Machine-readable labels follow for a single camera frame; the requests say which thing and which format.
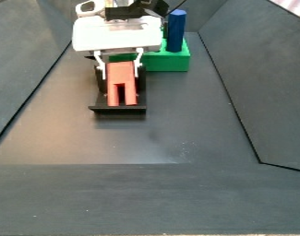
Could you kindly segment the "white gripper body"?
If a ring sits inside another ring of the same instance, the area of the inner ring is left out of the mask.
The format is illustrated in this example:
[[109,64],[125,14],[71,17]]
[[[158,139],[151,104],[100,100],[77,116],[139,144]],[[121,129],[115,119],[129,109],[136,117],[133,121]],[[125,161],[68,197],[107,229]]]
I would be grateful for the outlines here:
[[152,16],[103,18],[103,0],[85,0],[75,6],[71,45],[76,52],[129,50],[158,51],[162,44],[160,19]]

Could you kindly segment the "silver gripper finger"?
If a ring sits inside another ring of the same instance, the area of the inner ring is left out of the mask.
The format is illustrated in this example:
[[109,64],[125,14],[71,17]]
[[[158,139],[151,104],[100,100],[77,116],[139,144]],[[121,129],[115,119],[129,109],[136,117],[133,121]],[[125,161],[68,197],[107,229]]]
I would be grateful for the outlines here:
[[140,58],[143,55],[143,48],[135,48],[135,59],[133,59],[133,77],[137,78],[137,68],[141,66]]
[[97,68],[101,71],[101,80],[105,80],[105,63],[103,61],[101,51],[93,51],[92,55],[97,62]]

